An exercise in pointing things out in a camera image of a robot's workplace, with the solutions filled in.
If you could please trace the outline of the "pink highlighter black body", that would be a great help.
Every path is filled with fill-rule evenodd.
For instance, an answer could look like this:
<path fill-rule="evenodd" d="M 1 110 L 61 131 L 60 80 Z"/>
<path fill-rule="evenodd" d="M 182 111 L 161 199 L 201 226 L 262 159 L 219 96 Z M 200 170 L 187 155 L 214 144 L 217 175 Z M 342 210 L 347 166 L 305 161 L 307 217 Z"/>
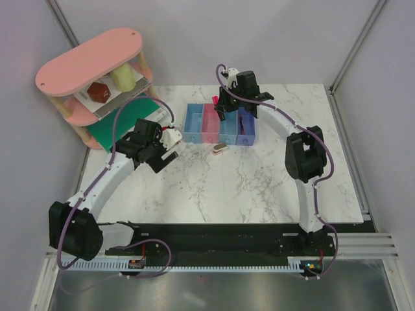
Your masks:
<path fill-rule="evenodd" d="M 214 104 L 215 111 L 216 112 L 217 112 L 217 110 L 223 111 L 222 106 L 220 105 L 220 102 L 219 102 L 219 97 L 217 95 L 215 95 L 211 99 L 212 99 L 212 102 Z"/>

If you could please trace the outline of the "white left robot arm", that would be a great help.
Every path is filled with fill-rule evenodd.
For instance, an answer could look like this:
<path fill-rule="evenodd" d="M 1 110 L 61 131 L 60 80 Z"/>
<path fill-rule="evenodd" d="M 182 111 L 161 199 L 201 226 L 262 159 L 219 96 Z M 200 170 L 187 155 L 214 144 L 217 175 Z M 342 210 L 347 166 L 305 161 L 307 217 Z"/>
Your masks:
<path fill-rule="evenodd" d="M 85 189 L 49 208 L 49 245 L 78 259 L 90 261 L 102 251 L 120 247 L 129 255 L 142 248 L 131 226 L 116 222 L 99 226 L 97 219 L 119 185 L 141 164 L 154 173 L 177 158 L 173 148 L 182 134 L 172 126 L 138 119 L 131 132 L 116 141 L 101 170 Z"/>

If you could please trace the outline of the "red ink pen refill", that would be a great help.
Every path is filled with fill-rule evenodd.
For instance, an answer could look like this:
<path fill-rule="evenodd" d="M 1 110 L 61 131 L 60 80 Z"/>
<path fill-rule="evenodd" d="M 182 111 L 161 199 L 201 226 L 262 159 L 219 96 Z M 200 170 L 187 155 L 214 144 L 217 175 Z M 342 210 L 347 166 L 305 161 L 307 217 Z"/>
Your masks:
<path fill-rule="evenodd" d="M 245 135 L 244 125 L 243 125 L 243 116 L 242 115 L 239 116 L 239 125 L 240 125 L 241 135 Z"/>

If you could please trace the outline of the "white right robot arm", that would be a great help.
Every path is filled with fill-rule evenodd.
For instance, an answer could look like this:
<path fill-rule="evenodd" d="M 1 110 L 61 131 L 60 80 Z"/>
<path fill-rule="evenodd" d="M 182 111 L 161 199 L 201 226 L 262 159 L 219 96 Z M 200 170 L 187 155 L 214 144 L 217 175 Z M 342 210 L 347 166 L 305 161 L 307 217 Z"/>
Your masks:
<path fill-rule="evenodd" d="M 322 129 L 303 126 L 277 107 L 270 93 L 260 91 L 253 71 L 240 72 L 219 64 L 215 74 L 220 84 L 215 104 L 220 121 L 226 120 L 227 113 L 242 108 L 284 139 L 285 168 L 298 191 L 298 224 L 306 232 L 297 238 L 296 244 L 301 253 L 312 255 L 320 248 L 320 239 L 314 233 L 325 225 L 318 210 L 317 186 L 334 173 L 333 156 L 324 142 Z"/>

